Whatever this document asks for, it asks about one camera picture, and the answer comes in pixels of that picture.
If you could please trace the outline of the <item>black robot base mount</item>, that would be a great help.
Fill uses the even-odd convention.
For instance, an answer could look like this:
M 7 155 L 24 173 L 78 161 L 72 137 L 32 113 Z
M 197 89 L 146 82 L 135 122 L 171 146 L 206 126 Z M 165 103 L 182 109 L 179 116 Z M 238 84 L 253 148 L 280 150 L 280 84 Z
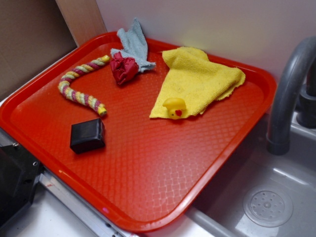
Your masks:
M 0 228 L 32 204 L 43 165 L 23 146 L 0 148 Z

